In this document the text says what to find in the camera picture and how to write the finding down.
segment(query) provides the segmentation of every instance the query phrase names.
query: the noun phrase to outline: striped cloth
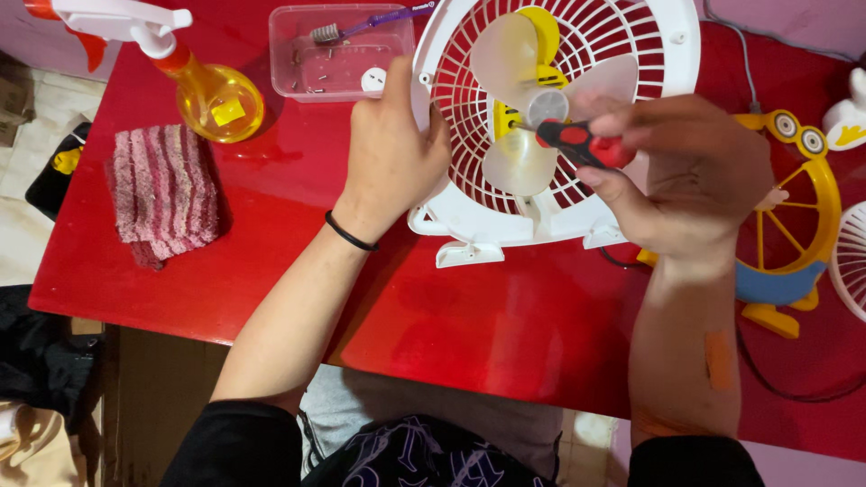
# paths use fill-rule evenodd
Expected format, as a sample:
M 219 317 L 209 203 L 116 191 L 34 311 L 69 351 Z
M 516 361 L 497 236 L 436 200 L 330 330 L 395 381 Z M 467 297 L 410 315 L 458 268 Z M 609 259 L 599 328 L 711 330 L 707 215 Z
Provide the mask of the striped cloth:
M 107 171 L 120 241 L 139 265 L 163 261 L 217 238 L 217 189 L 203 161 L 206 142 L 186 125 L 114 135 Z

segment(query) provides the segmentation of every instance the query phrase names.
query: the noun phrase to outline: hand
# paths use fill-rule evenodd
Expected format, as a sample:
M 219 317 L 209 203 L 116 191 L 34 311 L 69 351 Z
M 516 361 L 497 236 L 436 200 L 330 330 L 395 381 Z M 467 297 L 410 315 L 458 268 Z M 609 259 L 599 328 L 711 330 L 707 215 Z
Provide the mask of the hand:
M 451 163 L 448 122 L 433 107 L 429 134 L 418 132 L 411 78 L 411 56 L 394 58 L 382 99 L 359 101 L 352 110 L 349 174 L 333 219 L 369 244 L 429 196 Z
M 696 95 L 620 106 L 590 130 L 622 135 L 625 146 L 650 157 L 647 196 L 619 171 L 575 172 L 611 208 L 626 238 L 674 260 L 733 261 L 740 225 L 773 186 L 764 137 Z

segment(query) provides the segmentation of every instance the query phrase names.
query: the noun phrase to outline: black wristband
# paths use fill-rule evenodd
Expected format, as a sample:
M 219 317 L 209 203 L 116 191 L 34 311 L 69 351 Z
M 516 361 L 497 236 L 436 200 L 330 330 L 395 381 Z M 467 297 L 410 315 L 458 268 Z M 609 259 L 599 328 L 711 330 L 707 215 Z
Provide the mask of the black wristband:
M 343 237 L 349 244 L 352 244 L 361 250 L 373 252 L 378 250 L 378 242 L 374 243 L 373 245 L 369 245 L 368 243 L 361 242 L 357 238 L 349 235 L 347 231 L 341 229 L 337 222 L 333 221 L 333 217 L 331 216 L 332 211 L 333 210 L 328 210 L 325 212 L 325 221 L 327 222 L 327 224 L 331 225 L 331 228 L 333 228 L 333 230 L 337 232 L 337 235 Z

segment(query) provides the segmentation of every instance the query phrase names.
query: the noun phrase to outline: toothbrush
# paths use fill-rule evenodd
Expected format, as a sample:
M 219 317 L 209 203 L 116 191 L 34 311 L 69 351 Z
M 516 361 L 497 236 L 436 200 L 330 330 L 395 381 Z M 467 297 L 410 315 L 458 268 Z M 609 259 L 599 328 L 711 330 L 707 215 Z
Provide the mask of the toothbrush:
M 414 7 L 403 7 L 400 10 L 394 10 L 393 12 L 389 12 L 380 16 L 370 16 L 369 18 L 367 18 L 366 21 L 359 23 L 354 27 L 350 27 L 346 30 L 337 29 L 337 24 L 332 23 L 331 25 L 326 25 L 325 27 L 313 29 L 313 31 L 310 32 L 310 37 L 312 37 L 313 42 L 317 44 L 341 41 L 348 36 L 357 34 L 361 30 L 364 30 L 368 27 L 376 27 L 381 23 L 433 13 L 433 10 L 436 9 L 437 3 L 439 3 L 439 0 L 429 0 L 428 2 L 421 3 L 420 5 L 416 5 Z

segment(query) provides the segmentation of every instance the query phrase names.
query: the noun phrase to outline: white fan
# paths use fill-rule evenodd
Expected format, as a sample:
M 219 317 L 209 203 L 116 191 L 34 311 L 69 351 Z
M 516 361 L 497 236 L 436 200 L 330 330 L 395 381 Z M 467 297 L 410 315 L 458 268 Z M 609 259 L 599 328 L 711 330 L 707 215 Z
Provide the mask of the white fan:
M 830 278 L 845 306 L 866 321 L 866 201 L 842 215 Z
M 505 14 L 482 31 L 469 53 L 470 70 L 481 88 L 520 112 L 530 127 L 548 119 L 586 120 L 576 98 L 582 91 L 631 101 L 637 89 L 637 60 L 631 54 L 600 62 L 561 90 L 539 86 L 538 37 L 529 17 Z M 513 130 L 490 147 L 481 171 L 494 188 L 533 196 L 550 185 L 558 155 L 556 149 L 540 146 L 533 133 Z
M 436 266 L 500 261 L 504 247 L 568 238 L 586 248 L 624 242 L 577 167 L 503 117 L 585 120 L 576 101 L 588 90 L 627 101 L 690 93 L 700 47 L 692 0 L 442 0 L 416 50 L 412 106 L 422 129 L 428 105 L 438 106 L 453 160 L 409 215 L 416 233 L 457 240 Z M 643 187 L 647 169 L 639 153 L 624 172 Z

